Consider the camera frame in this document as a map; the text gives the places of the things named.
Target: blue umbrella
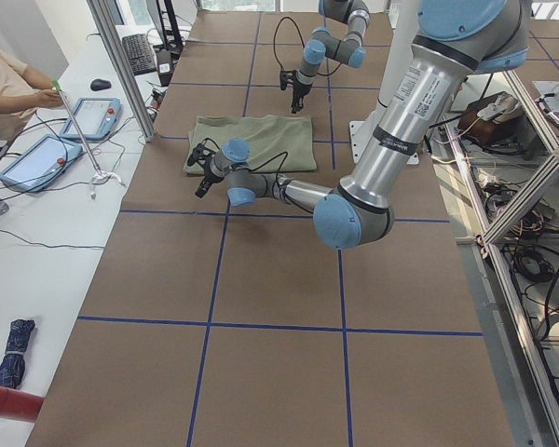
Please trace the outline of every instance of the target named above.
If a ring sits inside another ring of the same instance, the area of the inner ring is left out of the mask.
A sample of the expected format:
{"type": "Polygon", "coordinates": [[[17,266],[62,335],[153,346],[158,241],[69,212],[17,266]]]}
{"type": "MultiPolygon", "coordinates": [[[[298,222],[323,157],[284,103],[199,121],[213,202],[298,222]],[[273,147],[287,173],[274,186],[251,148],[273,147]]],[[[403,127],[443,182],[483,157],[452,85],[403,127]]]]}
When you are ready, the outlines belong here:
{"type": "Polygon", "coordinates": [[[7,349],[0,365],[0,386],[17,388],[25,374],[25,359],[31,332],[35,327],[32,319],[17,319],[10,323],[7,349]]]}

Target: green cloth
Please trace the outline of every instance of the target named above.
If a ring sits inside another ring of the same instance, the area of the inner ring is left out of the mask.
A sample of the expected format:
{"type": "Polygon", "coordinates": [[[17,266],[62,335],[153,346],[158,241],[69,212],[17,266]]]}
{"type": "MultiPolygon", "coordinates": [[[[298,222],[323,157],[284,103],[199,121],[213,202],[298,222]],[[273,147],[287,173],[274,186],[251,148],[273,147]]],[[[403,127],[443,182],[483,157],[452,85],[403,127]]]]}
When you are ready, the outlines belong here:
{"type": "MultiPolygon", "coordinates": [[[[270,158],[288,152],[281,171],[315,170],[317,163],[313,156],[313,125],[310,116],[287,117],[267,115],[263,118],[205,117],[197,118],[197,125],[188,135],[191,150],[205,138],[211,138],[222,147],[232,138],[243,138],[251,147],[248,163],[251,168],[264,164],[270,158]]],[[[214,149],[211,143],[207,147],[214,149]]],[[[259,172],[276,172],[283,159],[276,160],[259,172]]],[[[186,166],[188,174],[202,174],[198,165],[186,166]]]]}

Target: computer mouse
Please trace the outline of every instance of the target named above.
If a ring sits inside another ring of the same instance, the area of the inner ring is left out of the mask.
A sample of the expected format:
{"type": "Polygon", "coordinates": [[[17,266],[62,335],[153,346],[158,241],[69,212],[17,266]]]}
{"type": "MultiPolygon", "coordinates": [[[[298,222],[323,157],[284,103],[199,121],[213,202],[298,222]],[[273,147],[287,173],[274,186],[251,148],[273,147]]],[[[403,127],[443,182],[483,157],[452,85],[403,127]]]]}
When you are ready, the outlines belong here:
{"type": "Polygon", "coordinates": [[[110,88],[112,83],[110,81],[106,81],[105,79],[93,79],[91,81],[91,85],[89,86],[93,91],[100,91],[106,90],[110,88]]]}

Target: tablet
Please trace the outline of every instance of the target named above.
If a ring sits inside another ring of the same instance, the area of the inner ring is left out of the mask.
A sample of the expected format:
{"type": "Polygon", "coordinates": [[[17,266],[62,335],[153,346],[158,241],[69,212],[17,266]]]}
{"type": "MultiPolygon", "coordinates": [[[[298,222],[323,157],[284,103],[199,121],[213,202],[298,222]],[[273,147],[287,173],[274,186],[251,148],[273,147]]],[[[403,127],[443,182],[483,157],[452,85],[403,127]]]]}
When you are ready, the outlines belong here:
{"type": "Polygon", "coordinates": [[[37,193],[77,161],[81,150],[81,145],[76,142],[46,135],[4,169],[0,180],[11,189],[37,193]]]}
{"type": "MultiPolygon", "coordinates": [[[[76,102],[73,113],[85,139],[95,142],[110,134],[118,120],[120,109],[120,100],[116,98],[81,98],[76,102]]],[[[80,140],[70,118],[64,123],[60,136],[66,140],[80,140]]]]}

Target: person's hand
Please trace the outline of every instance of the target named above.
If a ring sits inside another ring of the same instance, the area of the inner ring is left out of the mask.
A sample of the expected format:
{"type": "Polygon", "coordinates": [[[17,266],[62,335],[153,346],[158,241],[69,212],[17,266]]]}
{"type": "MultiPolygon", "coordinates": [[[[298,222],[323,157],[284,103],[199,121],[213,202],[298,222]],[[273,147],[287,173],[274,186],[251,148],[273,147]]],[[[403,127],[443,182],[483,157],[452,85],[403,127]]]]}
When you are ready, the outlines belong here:
{"type": "Polygon", "coordinates": [[[35,97],[37,99],[36,107],[51,109],[62,105],[62,98],[56,90],[39,90],[35,93],[35,97]]]}

